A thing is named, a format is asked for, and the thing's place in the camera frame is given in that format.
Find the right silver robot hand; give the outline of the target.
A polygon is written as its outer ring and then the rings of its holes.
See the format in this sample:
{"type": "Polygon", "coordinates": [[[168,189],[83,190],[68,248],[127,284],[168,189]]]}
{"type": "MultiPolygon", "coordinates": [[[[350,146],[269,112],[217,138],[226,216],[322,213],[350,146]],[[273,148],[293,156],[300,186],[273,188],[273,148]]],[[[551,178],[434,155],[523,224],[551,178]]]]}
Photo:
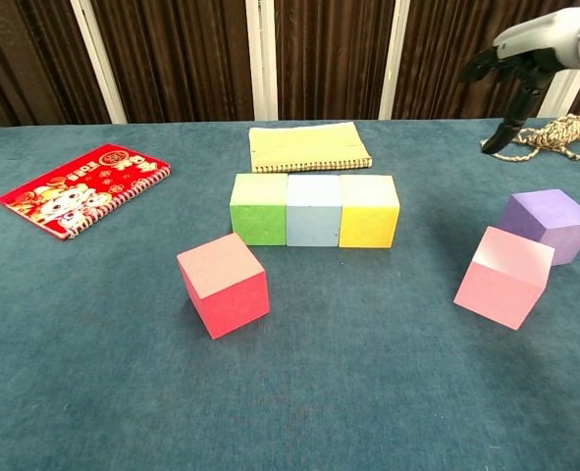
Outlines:
{"type": "Polygon", "coordinates": [[[482,144],[483,153],[496,154],[517,136],[554,76],[564,70],[580,71],[580,7],[512,26],[467,62],[459,76],[462,81],[478,81],[491,72],[499,80],[509,75],[519,80],[502,122],[482,144]]]}

